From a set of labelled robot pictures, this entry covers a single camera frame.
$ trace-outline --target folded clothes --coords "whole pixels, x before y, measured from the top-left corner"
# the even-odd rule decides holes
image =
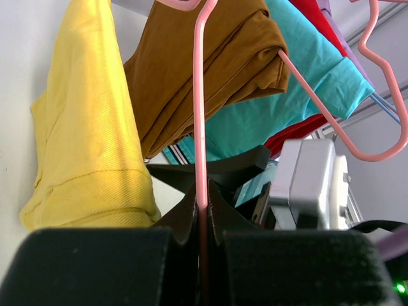
[[[288,0],[266,0],[266,4],[288,44],[293,64],[333,116],[348,118],[374,89]],[[207,160],[251,150],[317,113],[311,98],[291,75],[287,93],[225,106],[208,120]]]
[[[31,108],[38,157],[29,230],[149,226],[160,218],[115,35],[110,0],[72,0],[47,90]]]
[[[135,54],[124,65],[142,143],[152,157],[193,131],[193,11],[155,2]],[[205,117],[221,107],[282,93],[287,52],[263,0],[219,1],[204,31]]]

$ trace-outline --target plastic hanger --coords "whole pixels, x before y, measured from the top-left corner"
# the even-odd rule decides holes
[[[172,8],[191,11],[201,0],[158,0]],[[217,0],[207,0],[198,14],[194,27],[193,48],[193,99],[194,99],[194,151],[196,170],[196,192],[200,235],[200,286],[204,302],[208,305],[208,237],[207,237],[207,157],[205,151],[203,39],[205,23]]]
[[[398,0],[398,1],[389,1],[389,2],[408,3],[408,0]],[[402,98],[401,92],[398,88],[398,83],[397,83],[397,80],[395,79],[395,75],[393,73],[391,65],[387,61],[385,61],[382,57],[379,57],[373,51],[368,49],[366,46],[368,37],[371,35],[375,27],[375,24],[377,23],[378,16],[379,16],[378,0],[370,0],[370,20],[368,22],[366,29],[364,30],[364,33],[360,39],[360,42],[358,43],[358,50],[363,56],[365,56],[370,61],[374,62],[377,66],[379,66],[382,72],[384,73],[384,76],[390,88],[391,96],[393,98],[394,105],[397,109],[397,114],[399,116],[400,123],[401,123],[400,139],[397,141],[397,143],[392,148],[388,149],[387,151],[383,153],[376,154],[376,155],[369,155],[369,154],[360,152],[356,148],[354,143],[350,140],[350,138],[346,135],[344,130],[337,123],[337,121],[333,118],[333,116],[330,114],[327,108],[323,105],[320,99],[316,96],[316,94],[310,88],[307,82],[303,79],[301,74],[297,71],[297,69],[292,64],[292,62],[289,60],[289,58],[286,56],[286,54],[281,51],[279,52],[279,55],[282,57],[282,60],[289,66],[295,78],[300,82],[302,87],[306,90],[306,92],[312,98],[313,102],[319,108],[323,116],[330,123],[330,125],[333,127],[335,132],[338,134],[338,136],[343,140],[344,144],[349,149],[351,154],[363,161],[373,161],[373,162],[374,161],[384,161],[385,159],[388,159],[394,156],[395,154],[399,153],[408,143],[408,113],[407,113],[407,109],[404,104],[404,99]]]
[[[387,100],[385,100],[383,97],[378,95],[378,93],[373,92],[370,95],[370,98],[378,104],[392,119],[395,120],[396,123],[401,125],[400,119],[395,115],[395,112],[397,111],[393,105],[391,105]]]

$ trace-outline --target purple fabric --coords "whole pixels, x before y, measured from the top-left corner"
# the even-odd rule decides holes
[[[332,16],[326,11],[323,10],[323,15],[326,17],[327,21],[329,21],[331,28],[333,29],[334,33],[336,33],[337,38],[340,40],[344,50],[346,50],[348,57],[350,60],[356,65],[357,69],[361,72],[363,77],[370,83],[372,87],[374,87],[373,83],[369,79],[367,73],[365,72],[363,66],[360,64],[360,62],[357,60],[357,57],[354,55],[353,51],[351,50],[350,46],[346,42],[346,39],[344,38],[343,34],[340,32],[340,29],[337,27],[337,24],[334,22],[332,19]]]
[[[398,228],[390,236],[380,240],[377,248],[385,261],[408,252],[408,225]]]
[[[320,7],[320,10],[323,11],[327,11],[330,15],[332,14],[332,10],[330,9],[330,2],[329,0],[317,0],[317,3]]]

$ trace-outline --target brown shirt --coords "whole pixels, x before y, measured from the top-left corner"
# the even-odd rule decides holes
[[[193,131],[193,36],[204,2],[185,12],[156,1],[124,65],[143,157]],[[206,120],[224,105],[284,92],[281,49],[288,52],[263,0],[218,1],[204,34]]]

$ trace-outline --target yellow shirt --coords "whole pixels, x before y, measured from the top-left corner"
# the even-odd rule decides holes
[[[150,226],[160,218],[143,163],[110,0],[72,0],[47,91],[31,107],[35,191],[20,212],[49,226]]]

